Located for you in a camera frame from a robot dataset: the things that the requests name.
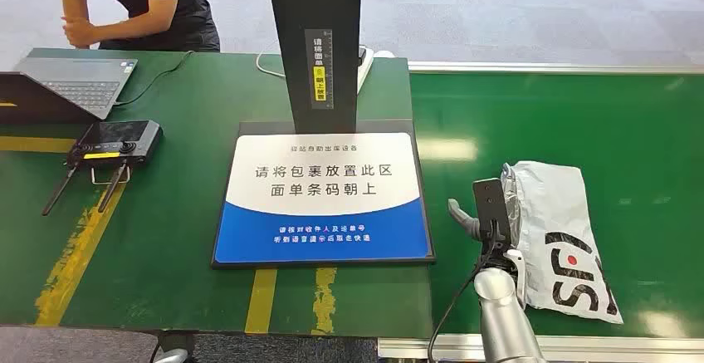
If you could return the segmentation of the person's left hand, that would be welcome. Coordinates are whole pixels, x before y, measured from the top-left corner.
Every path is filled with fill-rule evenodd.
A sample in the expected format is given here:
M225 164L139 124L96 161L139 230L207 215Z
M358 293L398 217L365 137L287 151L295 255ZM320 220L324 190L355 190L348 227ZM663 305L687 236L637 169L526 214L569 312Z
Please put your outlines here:
M100 42L97 26L82 17L62 17L63 30L67 41L76 48L89 49L91 45Z

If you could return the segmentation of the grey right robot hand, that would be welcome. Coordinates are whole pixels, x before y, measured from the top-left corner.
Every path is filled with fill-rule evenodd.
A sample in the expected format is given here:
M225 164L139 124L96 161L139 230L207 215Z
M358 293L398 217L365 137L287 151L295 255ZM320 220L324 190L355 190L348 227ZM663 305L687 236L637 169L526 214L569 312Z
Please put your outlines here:
M516 177L504 171L499 178L472 184L477 216L463 211L455 199L447 201L450 216L474 240L482 243L482 254L502 255L516 249L519 241L520 204Z

